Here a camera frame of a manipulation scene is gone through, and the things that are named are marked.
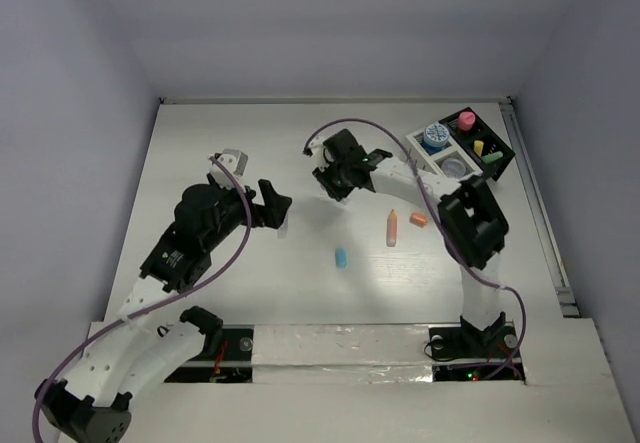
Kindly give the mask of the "clear round jar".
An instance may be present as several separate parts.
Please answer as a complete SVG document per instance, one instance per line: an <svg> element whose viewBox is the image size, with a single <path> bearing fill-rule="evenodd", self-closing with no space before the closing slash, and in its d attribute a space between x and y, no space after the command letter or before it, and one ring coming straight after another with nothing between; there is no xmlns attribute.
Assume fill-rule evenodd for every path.
<svg viewBox="0 0 640 443"><path fill-rule="evenodd" d="M463 160L449 157L441 162L442 172L449 178L461 179L467 175L467 167Z"/></svg>

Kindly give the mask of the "pink capped tube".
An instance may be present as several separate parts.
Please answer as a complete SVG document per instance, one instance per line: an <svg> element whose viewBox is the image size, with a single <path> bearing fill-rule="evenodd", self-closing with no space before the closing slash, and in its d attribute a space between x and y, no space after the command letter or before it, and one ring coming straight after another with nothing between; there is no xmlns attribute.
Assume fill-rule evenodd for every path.
<svg viewBox="0 0 640 443"><path fill-rule="evenodd" d="M466 134L473 129L476 123L476 114L473 111L462 111L459 113L456 121L457 131L460 134Z"/></svg>

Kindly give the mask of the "yellow highlighter pen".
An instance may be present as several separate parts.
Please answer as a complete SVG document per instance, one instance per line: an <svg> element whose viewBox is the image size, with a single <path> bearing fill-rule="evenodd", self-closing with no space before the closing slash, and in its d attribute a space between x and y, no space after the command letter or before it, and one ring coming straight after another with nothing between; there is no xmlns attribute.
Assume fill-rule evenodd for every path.
<svg viewBox="0 0 640 443"><path fill-rule="evenodd" d="M482 140L475 140L473 143L474 153L477 156L482 157L484 152L484 146L485 146L485 143Z"/></svg>

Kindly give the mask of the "green highlighter pen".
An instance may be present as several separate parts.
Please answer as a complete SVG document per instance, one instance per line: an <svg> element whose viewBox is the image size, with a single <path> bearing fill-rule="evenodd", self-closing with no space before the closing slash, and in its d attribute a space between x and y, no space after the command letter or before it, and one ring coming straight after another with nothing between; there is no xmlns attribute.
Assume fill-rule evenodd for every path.
<svg viewBox="0 0 640 443"><path fill-rule="evenodd" d="M501 151L496 151L483 156L482 160L485 164L491 164L500 160L502 157L503 157L503 153Z"/></svg>

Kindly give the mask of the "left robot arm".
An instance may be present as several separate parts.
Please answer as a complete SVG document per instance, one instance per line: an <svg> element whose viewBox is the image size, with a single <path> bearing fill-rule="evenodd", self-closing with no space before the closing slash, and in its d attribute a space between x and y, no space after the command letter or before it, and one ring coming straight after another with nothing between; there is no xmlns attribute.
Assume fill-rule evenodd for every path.
<svg viewBox="0 0 640 443"><path fill-rule="evenodd" d="M174 221L143 262L120 311L122 324L99 338L50 386L40 389L48 422L76 442L118 442L132 408L194 357L214 358L223 321L199 306L177 303L211 266L211 253L237 227L278 229L292 204L260 180L262 203L251 188L238 193L215 180L188 187Z"/></svg>

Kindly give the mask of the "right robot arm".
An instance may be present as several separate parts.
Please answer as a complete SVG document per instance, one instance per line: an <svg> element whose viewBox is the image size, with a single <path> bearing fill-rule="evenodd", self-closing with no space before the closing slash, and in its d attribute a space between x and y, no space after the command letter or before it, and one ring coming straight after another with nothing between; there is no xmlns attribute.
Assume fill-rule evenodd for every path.
<svg viewBox="0 0 640 443"><path fill-rule="evenodd" d="M462 313L451 339L460 358L487 357L506 324L497 272L509 226L486 181L477 175L451 179L386 150L368 152L347 129L311 139L303 153L317 158L313 176L336 201L363 189L422 206L432 215L461 271Z"/></svg>

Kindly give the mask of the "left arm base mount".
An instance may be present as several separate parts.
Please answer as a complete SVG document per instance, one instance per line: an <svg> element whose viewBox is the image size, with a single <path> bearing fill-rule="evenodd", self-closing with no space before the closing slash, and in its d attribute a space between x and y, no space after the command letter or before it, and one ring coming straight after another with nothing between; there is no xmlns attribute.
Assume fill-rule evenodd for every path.
<svg viewBox="0 0 640 443"><path fill-rule="evenodd" d="M165 383L251 383L253 326L225 326L216 353L200 355L174 370Z"/></svg>

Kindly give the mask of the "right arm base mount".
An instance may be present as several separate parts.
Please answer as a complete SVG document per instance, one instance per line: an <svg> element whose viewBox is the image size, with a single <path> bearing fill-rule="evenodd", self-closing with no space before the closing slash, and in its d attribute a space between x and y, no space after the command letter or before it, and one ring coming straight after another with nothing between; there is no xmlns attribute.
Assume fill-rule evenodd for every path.
<svg viewBox="0 0 640 443"><path fill-rule="evenodd" d="M491 377L513 352L517 341L515 328L510 323L484 348L473 348L466 343L459 326L436 326L429 328L424 353L432 361L434 382L524 382L525 370L519 352L509 364Z"/></svg>

